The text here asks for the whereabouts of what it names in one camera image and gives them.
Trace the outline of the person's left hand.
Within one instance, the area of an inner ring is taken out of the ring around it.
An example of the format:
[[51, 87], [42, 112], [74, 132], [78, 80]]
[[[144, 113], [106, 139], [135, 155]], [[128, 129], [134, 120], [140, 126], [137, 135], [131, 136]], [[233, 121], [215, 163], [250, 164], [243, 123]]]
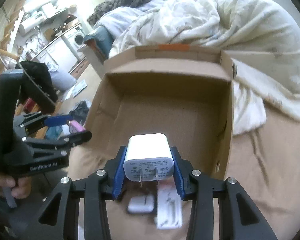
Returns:
[[11, 194], [14, 198], [27, 198], [31, 193], [31, 183], [31, 177], [23, 177], [15, 180], [12, 176], [0, 173], [0, 196], [4, 196], [3, 188], [8, 187], [11, 189]]

